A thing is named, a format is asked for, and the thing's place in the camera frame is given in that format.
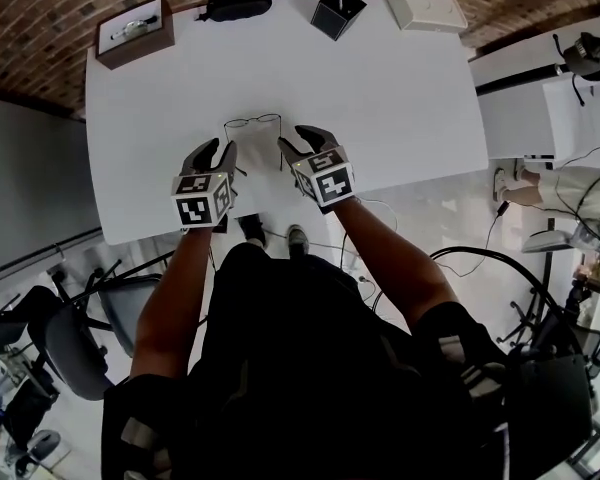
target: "white table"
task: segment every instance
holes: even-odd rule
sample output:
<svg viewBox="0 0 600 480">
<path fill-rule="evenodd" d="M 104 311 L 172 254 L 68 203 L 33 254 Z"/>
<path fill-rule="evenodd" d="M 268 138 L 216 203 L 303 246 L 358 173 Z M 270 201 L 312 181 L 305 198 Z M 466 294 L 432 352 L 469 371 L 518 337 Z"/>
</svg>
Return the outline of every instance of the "white table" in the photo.
<svg viewBox="0 0 600 480">
<path fill-rule="evenodd" d="M 330 130 L 346 148 L 359 191 L 487 167 L 466 55 L 453 34 L 400 31 L 386 0 L 334 42 L 310 23 L 318 0 L 273 0 L 263 16 L 195 22 L 174 16 L 176 45 L 114 71 L 89 52 L 89 158 L 108 243 L 174 231 L 170 187 L 197 145 L 222 125 L 269 112 Z M 277 130 L 230 130 L 240 147 L 232 217 L 284 212 L 299 192 L 278 171 Z"/>
</svg>

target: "white box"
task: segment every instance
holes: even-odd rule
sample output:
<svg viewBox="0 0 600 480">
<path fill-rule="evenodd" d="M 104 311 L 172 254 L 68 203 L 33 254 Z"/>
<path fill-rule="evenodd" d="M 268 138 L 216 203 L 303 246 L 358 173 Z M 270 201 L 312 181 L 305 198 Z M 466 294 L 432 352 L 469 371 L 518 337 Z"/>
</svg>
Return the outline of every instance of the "white box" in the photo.
<svg viewBox="0 0 600 480">
<path fill-rule="evenodd" d="M 387 0 L 402 30 L 459 33 L 468 26 L 457 0 Z"/>
<path fill-rule="evenodd" d="M 215 227 L 233 205 L 229 176 L 224 172 L 177 176 L 171 200 L 182 229 Z"/>
</svg>

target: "sneaker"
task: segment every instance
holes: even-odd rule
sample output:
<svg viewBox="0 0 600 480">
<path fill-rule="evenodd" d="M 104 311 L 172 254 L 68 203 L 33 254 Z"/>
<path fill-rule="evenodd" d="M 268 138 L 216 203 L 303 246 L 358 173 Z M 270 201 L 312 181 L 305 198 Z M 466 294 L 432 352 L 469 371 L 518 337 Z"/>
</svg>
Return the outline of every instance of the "sneaker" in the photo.
<svg viewBox="0 0 600 480">
<path fill-rule="evenodd" d="M 252 215 L 245 215 L 244 217 L 238 218 L 238 224 L 244 233 L 245 240 L 251 240 L 255 238 L 262 243 L 262 248 L 266 249 L 267 239 L 262 229 L 262 222 L 257 213 Z"/>
<path fill-rule="evenodd" d="M 502 202 L 502 194 L 507 190 L 506 175 L 502 167 L 498 167 L 493 173 L 493 200 L 496 203 Z"/>
<path fill-rule="evenodd" d="M 309 239 L 304 230 L 297 224 L 287 230 L 287 247 L 291 259 L 309 254 Z"/>
<path fill-rule="evenodd" d="M 515 181 L 522 180 L 522 171 L 524 171 L 524 162 L 522 161 L 522 158 L 516 158 L 515 162 L 513 163 L 513 179 Z"/>
</svg>

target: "pen holder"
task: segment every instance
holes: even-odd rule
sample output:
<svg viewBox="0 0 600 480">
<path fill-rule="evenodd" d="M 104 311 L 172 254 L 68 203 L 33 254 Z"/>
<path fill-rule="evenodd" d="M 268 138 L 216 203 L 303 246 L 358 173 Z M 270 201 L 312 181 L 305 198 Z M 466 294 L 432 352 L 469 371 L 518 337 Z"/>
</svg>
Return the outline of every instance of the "pen holder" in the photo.
<svg viewBox="0 0 600 480">
<path fill-rule="evenodd" d="M 337 41 L 366 5 L 362 0 L 320 0 L 311 24 Z"/>
</svg>

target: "black cable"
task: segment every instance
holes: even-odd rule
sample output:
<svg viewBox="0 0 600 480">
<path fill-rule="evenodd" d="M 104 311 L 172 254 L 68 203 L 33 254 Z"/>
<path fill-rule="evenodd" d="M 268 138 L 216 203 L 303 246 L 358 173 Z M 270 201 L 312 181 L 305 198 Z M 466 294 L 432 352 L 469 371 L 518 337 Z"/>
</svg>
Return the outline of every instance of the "black cable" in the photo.
<svg viewBox="0 0 600 480">
<path fill-rule="evenodd" d="M 578 91 L 578 88 L 576 87 L 576 74 L 575 73 L 571 77 L 571 85 L 573 86 L 573 91 L 576 93 L 576 96 L 578 97 L 580 106 L 584 107 L 584 105 L 585 105 L 584 100 L 582 99 L 582 96 L 580 96 L 580 92 Z"/>
<path fill-rule="evenodd" d="M 380 293 L 376 297 L 376 300 L 373 301 L 373 305 L 371 306 L 371 311 L 373 311 L 374 313 L 376 313 L 378 310 L 378 302 L 380 302 L 380 297 L 382 297 L 383 293 L 384 292 L 382 290 L 380 290 Z"/>
<path fill-rule="evenodd" d="M 376 286 L 376 283 L 374 283 L 373 281 L 365 281 L 365 283 L 369 283 L 373 285 L 373 291 L 371 292 L 371 295 L 369 295 L 368 297 L 365 297 L 362 302 L 367 302 L 371 297 L 373 297 L 376 293 L 376 290 L 378 289 L 378 287 Z"/>
<path fill-rule="evenodd" d="M 600 146 L 593 148 L 591 151 L 589 151 L 586 155 L 577 157 L 577 158 L 573 158 L 572 160 L 569 160 L 567 163 L 565 163 L 562 167 L 560 167 L 560 169 L 558 169 L 558 178 L 556 180 L 556 185 L 554 187 L 554 190 L 556 192 L 556 196 L 558 196 L 558 199 L 560 200 L 560 202 L 572 212 L 572 216 L 574 216 L 578 221 L 580 221 L 582 223 L 582 225 L 584 226 L 584 228 L 595 238 L 597 238 L 600 241 L 600 235 L 598 233 L 596 233 L 593 229 L 591 229 L 591 227 L 585 222 L 585 220 L 580 216 L 580 214 L 578 213 L 577 210 L 574 210 L 573 208 L 571 208 L 564 199 L 562 199 L 562 197 L 560 196 L 560 192 L 558 191 L 558 185 L 560 184 L 560 176 L 561 176 L 561 171 L 567 167 L 569 164 L 572 164 L 573 162 L 577 162 L 578 160 L 584 160 L 585 158 L 587 158 L 589 155 L 591 155 L 592 153 L 596 152 L 600 150 Z M 578 210 L 582 207 L 582 204 L 584 203 L 584 199 L 589 195 L 589 193 L 591 192 L 591 189 L 593 188 L 593 186 L 595 186 L 596 183 L 598 183 L 598 181 L 600 181 L 600 178 L 598 180 L 596 180 L 592 186 L 590 186 L 587 191 L 585 192 L 584 196 L 582 197 L 582 199 L 580 200 L 580 203 L 578 204 Z"/>
<path fill-rule="evenodd" d="M 340 251 L 340 270 L 342 270 L 342 262 L 344 260 L 344 245 L 347 243 L 347 237 L 349 235 L 345 232 L 344 238 L 342 239 L 342 250 Z"/>
<path fill-rule="evenodd" d="M 216 269 L 216 262 L 213 259 L 213 251 L 211 250 L 211 246 L 209 246 L 209 259 L 211 260 L 211 266 L 213 267 L 213 271 L 217 274 L 218 270 Z"/>
<path fill-rule="evenodd" d="M 569 329 L 569 331 L 570 331 L 569 337 L 571 338 L 571 345 L 573 346 L 574 351 L 576 353 L 582 354 L 582 348 L 580 347 L 580 344 L 578 343 L 578 340 L 576 339 L 575 334 L 571 330 L 571 327 L 567 323 L 561 307 L 558 306 L 555 299 L 551 296 L 551 294 L 549 293 L 547 288 L 545 288 L 545 286 L 538 280 L 538 278 L 535 277 L 531 272 L 529 272 L 529 270 L 527 270 L 523 265 L 518 263 L 513 258 L 507 256 L 506 254 L 502 254 L 502 253 L 499 253 L 496 251 L 490 251 L 488 249 L 478 249 L 475 247 L 463 247 L 463 246 L 446 247 L 444 249 L 440 249 L 439 251 L 434 252 L 433 254 L 431 254 L 430 257 L 431 257 L 431 259 L 436 260 L 438 258 L 441 258 L 442 256 L 446 256 L 447 254 L 452 254 L 455 252 L 466 252 L 469 254 L 483 255 L 483 256 L 501 261 L 503 263 L 506 263 L 510 267 L 517 270 L 527 281 L 529 281 L 531 286 L 533 286 L 533 288 L 536 290 L 536 293 L 538 293 L 540 295 L 540 297 L 544 300 L 545 304 L 547 305 L 549 310 L 554 314 L 556 319 L 561 324 L 565 325 Z"/>
<path fill-rule="evenodd" d="M 491 239 L 491 232 L 493 231 L 493 227 L 496 225 L 496 222 L 498 222 L 499 218 L 500 218 L 500 215 L 496 215 L 496 218 L 493 219 L 493 222 L 491 223 L 491 227 L 489 228 L 489 233 L 487 233 L 487 243 L 484 246 L 485 250 L 487 250 L 489 248 L 489 240 Z M 439 266 L 441 266 L 441 267 L 448 268 L 449 270 L 451 270 L 458 277 L 467 277 L 468 275 L 473 274 L 476 270 L 478 270 L 478 268 L 480 267 L 480 265 L 482 265 L 484 263 L 484 260 L 486 260 L 486 259 L 487 259 L 487 257 L 483 256 L 482 259 L 478 262 L 478 264 L 475 267 L 473 267 L 471 270 L 469 270 L 469 272 L 466 272 L 464 274 L 458 274 L 453 269 L 453 267 L 450 267 L 449 265 L 444 265 L 444 264 L 438 263 L 438 262 L 436 262 L 436 263 Z"/>
<path fill-rule="evenodd" d="M 262 231 L 264 231 L 265 233 L 267 233 L 269 235 L 273 235 L 273 236 L 277 236 L 278 238 L 282 238 L 284 240 L 287 239 L 287 237 L 285 235 L 281 235 L 280 233 L 274 233 L 273 231 L 269 231 L 268 229 L 262 228 Z M 315 245 L 316 247 L 326 247 L 327 249 L 337 249 L 337 250 L 340 250 L 342 248 L 339 245 L 317 244 L 315 242 L 309 242 L 309 244 Z M 344 251 L 348 252 L 349 254 L 351 254 L 353 256 L 355 256 L 356 258 L 360 257 L 360 255 L 357 252 L 350 251 L 349 249 L 345 249 Z"/>
</svg>

